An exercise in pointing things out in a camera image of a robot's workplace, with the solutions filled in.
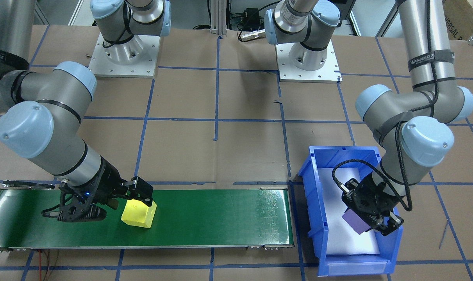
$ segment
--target white mounting plate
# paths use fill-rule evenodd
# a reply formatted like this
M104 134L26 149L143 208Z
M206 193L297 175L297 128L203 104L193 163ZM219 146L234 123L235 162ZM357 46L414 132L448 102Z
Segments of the white mounting plate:
M114 64L102 48L103 37L99 34L94 53L90 59L89 69L96 77L130 77L130 78L155 78L158 50L160 50L160 37L138 35L143 41L144 50L135 64Z
M280 70L280 81L284 82L317 82L317 83L337 83L342 81L340 75L339 64L332 41L327 46L327 59L322 68L316 71L305 71L294 66L288 53L294 43L285 43L276 45L276 58L278 60L278 68Z

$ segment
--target yellow block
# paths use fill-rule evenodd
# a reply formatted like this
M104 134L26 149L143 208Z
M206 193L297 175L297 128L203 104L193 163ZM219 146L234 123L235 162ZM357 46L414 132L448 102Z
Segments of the yellow block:
M130 226L151 228L155 211L155 201L153 201L151 207L148 207L139 200L127 200L127 204L125 205L125 209L122 213L122 222L125 222Z

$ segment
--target blue plastic bin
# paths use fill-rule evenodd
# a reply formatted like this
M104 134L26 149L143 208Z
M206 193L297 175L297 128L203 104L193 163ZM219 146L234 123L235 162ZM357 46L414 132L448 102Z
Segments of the blue plastic bin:
M304 181L314 254L319 258L318 276L345 276L360 274L391 274L396 266L403 227L388 236L375 234L380 254L360 254L352 256L327 255L328 222L323 205L323 188L318 169L333 168L338 163L349 159L361 159L377 166L380 161L379 151L375 146L310 146L310 157L299 171ZM351 162L342 167L357 167L363 179L372 170L358 162Z

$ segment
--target conveyor belt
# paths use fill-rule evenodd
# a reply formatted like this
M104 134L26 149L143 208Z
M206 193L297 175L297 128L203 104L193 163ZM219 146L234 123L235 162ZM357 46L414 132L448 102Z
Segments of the conveyor belt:
M40 211L58 190L1 190L1 249L293 247L287 190L155 190L150 229L120 221L125 200L100 222L58 222Z

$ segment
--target purple object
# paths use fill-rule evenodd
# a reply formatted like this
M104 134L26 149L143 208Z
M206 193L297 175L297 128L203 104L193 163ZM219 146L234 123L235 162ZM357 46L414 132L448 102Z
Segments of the purple object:
M365 221L363 221L363 219L361 219L361 217L359 217L359 215L356 215L356 213L351 209L348 209L342 215L342 218L358 234L368 231L371 228Z

